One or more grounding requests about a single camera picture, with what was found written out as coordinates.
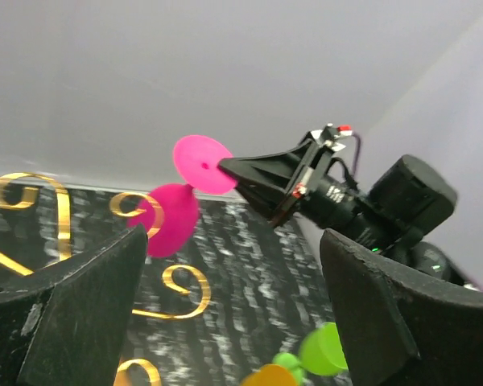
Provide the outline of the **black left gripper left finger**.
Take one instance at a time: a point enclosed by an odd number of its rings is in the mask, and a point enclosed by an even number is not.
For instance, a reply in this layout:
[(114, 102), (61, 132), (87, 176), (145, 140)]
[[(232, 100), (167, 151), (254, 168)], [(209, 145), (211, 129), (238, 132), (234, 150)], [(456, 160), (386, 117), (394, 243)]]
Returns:
[(142, 226), (0, 285), (0, 385), (114, 383), (147, 256)]

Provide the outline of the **magenta plastic wine glass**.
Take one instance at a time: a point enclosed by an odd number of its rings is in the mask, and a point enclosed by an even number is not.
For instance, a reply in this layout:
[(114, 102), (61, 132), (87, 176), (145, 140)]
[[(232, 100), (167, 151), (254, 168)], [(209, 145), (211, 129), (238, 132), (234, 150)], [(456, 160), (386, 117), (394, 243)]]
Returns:
[(183, 137), (175, 144), (172, 157), (185, 183), (155, 188), (139, 202), (139, 213), (127, 221), (130, 227), (144, 226), (148, 236), (147, 254), (154, 258), (171, 256), (191, 238), (200, 214), (196, 190), (223, 195), (237, 185), (218, 168), (220, 160), (233, 155), (212, 138)]

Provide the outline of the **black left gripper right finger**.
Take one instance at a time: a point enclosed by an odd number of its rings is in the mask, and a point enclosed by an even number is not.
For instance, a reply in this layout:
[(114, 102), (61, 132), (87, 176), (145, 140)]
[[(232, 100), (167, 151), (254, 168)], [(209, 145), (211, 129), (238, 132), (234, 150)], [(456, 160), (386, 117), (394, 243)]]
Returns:
[(355, 385), (483, 385), (483, 292), (324, 232), (320, 257)]

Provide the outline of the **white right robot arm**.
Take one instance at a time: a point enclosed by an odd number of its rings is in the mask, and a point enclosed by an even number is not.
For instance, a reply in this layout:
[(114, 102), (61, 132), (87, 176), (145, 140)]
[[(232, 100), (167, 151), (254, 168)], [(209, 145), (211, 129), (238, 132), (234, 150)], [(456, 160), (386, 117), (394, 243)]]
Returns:
[(219, 169), (237, 192), (277, 228), (299, 213), (357, 244), (443, 281), (478, 290), (424, 237), (456, 208), (457, 193), (425, 161), (406, 154), (365, 193), (355, 172), (336, 156), (347, 125), (308, 132), (297, 147), (278, 154), (223, 158)]

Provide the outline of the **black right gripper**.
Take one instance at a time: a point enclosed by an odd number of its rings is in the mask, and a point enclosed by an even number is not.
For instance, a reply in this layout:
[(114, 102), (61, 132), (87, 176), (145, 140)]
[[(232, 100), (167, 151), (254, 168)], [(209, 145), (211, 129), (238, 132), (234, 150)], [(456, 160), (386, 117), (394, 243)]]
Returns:
[[(337, 152), (320, 147), (310, 132), (290, 150), (223, 158), (218, 167), (237, 181), (237, 193), (272, 228), (283, 226), (298, 211), (321, 229), (331, 228), (368, 249), (384, 249), (386, 231), (358, 189), (355, 170)], [(355, 133), (350, 138), (361, 146)]]

